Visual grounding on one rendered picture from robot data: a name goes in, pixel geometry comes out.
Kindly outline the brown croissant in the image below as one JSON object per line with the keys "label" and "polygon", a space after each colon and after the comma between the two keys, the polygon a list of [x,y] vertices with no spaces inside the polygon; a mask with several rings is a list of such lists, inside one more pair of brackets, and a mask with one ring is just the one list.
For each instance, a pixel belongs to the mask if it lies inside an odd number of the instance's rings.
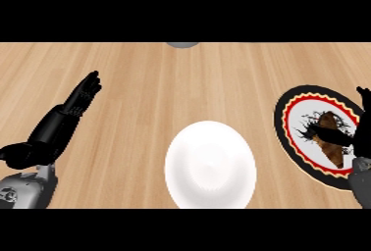
{"label": "brown croissant", "polygon": [[343,148],[350,145],[352,137],[339,129],[334,113],[324,112],[318,121],[309,125],[311,138],[334,166],[343,168]]}

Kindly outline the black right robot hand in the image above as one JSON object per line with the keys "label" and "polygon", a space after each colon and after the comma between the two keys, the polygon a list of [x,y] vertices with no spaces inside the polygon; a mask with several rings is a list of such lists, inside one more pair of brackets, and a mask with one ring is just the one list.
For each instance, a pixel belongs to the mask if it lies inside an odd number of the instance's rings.
{"label": "black right robot hand", "polygon": [[353,136],[348,136],[339,129],[309,125],[311,136],[316,135],[327,143],[343,147],[353,146],[353,155],[371,159],[371,90],[356,87],[362,98],[364,113]]}

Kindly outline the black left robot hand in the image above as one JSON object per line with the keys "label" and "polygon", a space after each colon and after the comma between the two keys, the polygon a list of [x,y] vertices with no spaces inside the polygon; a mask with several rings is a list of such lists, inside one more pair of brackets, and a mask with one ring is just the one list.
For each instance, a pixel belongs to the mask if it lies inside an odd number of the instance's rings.
{"label": "black left robot hand", "polygon": [[9,168],[22,170],[55,162],[101,89],[99,72],[93,71],[76,86],[65,102],[46,113],[28,141],[0,148],[0,160]]}

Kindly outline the black red rimmed plate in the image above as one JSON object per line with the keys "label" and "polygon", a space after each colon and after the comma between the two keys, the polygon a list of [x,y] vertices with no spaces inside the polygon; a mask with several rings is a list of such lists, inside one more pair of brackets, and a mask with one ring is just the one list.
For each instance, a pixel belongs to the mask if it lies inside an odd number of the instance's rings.
{"label": "black red rimmed plate", "polygon": [[281,146],[302,171],[324,185],[349,190],[353,146],[340,147],[342,167],[327,156],[311,132],[325,112],[331,112],[337,129],[352,136],[364,110],[336,91],[318,85],[293,87],[280,97],[274,109],[274,127]]}

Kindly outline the grey round object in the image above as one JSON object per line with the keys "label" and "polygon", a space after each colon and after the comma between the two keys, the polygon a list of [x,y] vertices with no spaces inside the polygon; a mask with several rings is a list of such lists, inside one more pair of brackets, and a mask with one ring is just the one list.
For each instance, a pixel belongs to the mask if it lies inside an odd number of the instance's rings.
{"label": "grey round object", "polygon": [[198,42],[167,42],[167,44],[175,48],[186,49],[194,47],[198,44]]}

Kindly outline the plain white plate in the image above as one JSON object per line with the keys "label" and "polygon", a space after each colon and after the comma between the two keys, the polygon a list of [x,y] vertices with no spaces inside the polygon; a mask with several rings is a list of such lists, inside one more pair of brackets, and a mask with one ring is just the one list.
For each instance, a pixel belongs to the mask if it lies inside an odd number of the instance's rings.
{"label": "plain white plate", "polygon": [[244,209],[253,198],[257,167],[243,135],[201,121],[176,135],[166,155],[166,184],[182,209]]}

